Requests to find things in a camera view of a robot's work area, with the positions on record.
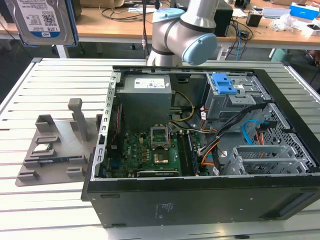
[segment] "light blue joint cap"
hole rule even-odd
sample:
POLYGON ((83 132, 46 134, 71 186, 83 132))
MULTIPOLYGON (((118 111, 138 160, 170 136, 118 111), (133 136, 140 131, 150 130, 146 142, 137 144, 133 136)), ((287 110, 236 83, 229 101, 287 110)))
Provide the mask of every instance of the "light blue joint cap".
POLYGON ((217 45, 218 41, 215 34, 204 34, 184 50, 181 59, 190 65, 203 64, 214 53, 217 45))
POLYGON ((158 23, 177 19, 184 13, 185 11, 179 8, 161 8, 153 13, 152 22, 158 23))

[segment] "desk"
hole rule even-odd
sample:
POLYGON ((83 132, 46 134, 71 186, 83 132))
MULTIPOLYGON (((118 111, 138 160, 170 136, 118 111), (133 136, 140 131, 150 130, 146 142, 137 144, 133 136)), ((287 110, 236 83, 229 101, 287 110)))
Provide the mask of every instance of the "desk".
MULTIPOLYGON (((237 64, 239 69, 248 66, 265 69, 279 87, 286 83, 281 91, 296 106, 301 101, 319 101, 319 95, 292 68, 278 62, 208 61, 203 66, 219 68, 225 64, 237 64), (293 93, 290 85, 299 84, 293 93)), ((27 67, 0 105, 1 240, 232 239, 234 235, 249 235, 259 240, 319 239, 320 201, 285 221, 105 230, 91 203, 80 200, 83 182, 17 187, 15 178, 36 131, 38 115, 50 113, 55 120, 71 119, 68 102, 72 97, 82 98, 86 118, 95 118, 104 107, 112 65, 141 66, 144 61, 44 58, 27 67)), ((319 118, 311 120, 313 124, 319 123, 319 118)))
MULTIPOLYGON (((270 7, 270 8, 287 8, 288 6, 274 5, 262 0, 251 0, 251 6, 270 7)), ((133 13, 124 12, 121 16, 132 16, 133 13)), ((147 16, 147 20, 152 20, 152 14, 147 16)), ((245 18, 237 19, 240 23, 245 24, 245 18)), ((15 38, 18 38, 18 31, 15 24, 4 24, 15 38)), ((261 19, 259 27, 251 27, 253 38, 247 43, 249 48, 269 48, 269 49, 308 49, 320 50, 320 37, 304 37, 296 29, 290 31, 274 31, 269 27, 271 20, 261 19)), ((98 43, 141 43, 142 40, 142 22, 117 22, 107 19, 101 15, 98 8, 82 8, 82 14, 78 19, 77 31, 81 42, 98 42, 98 43)), ((147 37, 149 43, 152 42, 152 24, 146 23, 147 37)), ((0 26, 0 39, 10 39, 11 37, 0 26)), ((218 59, 224 60, 226 50, 231 47, 236 40, 236 32, 230 27, 226 37, 218 37, 219 45, 222 47, 218 59)))

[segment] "motherboard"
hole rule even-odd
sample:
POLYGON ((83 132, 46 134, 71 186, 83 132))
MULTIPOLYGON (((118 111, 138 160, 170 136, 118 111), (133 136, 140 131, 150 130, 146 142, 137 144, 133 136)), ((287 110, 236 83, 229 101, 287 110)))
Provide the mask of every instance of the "motherboard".
POLYGON ((198 148, 197 133, 168 132, 163 126, 150 132, 126 132, 121 155, 108 161, 106 174, 112 178, 195 176, 198 148))

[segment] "blue drive bay latch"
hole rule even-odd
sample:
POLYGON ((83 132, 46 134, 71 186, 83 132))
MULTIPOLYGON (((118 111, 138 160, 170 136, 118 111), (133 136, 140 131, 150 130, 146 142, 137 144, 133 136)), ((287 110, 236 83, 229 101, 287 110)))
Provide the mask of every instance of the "blue drive bay latch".
POLYGON ((225 73, 213 73, 212 81, 217 87, 218 94, 237 94, 238 91, 232 85, 230 80, 225 73))

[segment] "hard drive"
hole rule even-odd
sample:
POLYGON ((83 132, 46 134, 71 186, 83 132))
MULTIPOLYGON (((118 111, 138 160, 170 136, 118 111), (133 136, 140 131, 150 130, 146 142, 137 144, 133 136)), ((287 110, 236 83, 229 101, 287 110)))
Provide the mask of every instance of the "hard drive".
POLYGON ((26 46, 76 46, 78 32, 71 0, 5 0, 26 46))

